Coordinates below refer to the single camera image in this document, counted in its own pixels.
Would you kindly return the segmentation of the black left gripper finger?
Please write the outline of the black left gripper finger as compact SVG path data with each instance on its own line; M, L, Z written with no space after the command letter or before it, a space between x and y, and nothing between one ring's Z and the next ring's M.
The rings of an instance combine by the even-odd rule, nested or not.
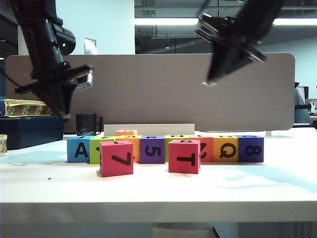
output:
M58 95L58 90L54 87L43 87L37 89L37 96L44 101L50 109L59 117L64 117L62 102Z
M63 121L71 120L70 106L76 85L60 85L57 88L56 113Z

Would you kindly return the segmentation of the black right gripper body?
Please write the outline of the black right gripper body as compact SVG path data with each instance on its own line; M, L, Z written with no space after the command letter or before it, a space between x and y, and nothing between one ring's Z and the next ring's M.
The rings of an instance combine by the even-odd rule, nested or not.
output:
M213 17L210 20L211 31L216 34L211 38L214 48L223 47L234 53L234 61L263 62L266 57L255 49L255 45L266 34L266 23L263 20L252 20L250 17Z

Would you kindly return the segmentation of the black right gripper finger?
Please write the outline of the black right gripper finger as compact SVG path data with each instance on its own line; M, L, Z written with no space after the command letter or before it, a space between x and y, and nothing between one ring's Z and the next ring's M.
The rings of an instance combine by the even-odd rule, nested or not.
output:
M222 45L213 45L213 57L207 78L204 84L207 86L215 86L217 82L226 75L226 70L230 66L232 57L231 49Z
M245 54L235 48L221 49L221 78L240 69L247 63Z

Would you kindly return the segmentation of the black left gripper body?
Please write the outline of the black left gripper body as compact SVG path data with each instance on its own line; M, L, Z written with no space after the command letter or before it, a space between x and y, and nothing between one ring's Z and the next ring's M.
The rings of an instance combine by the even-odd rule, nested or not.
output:
M15 89L18 94L37 93L43 87L58 88L60 85L76 85L75 92L85 90L93 85L93 66L86 64L72 68L64 63L60 69L44 72L36 77L36 82Z

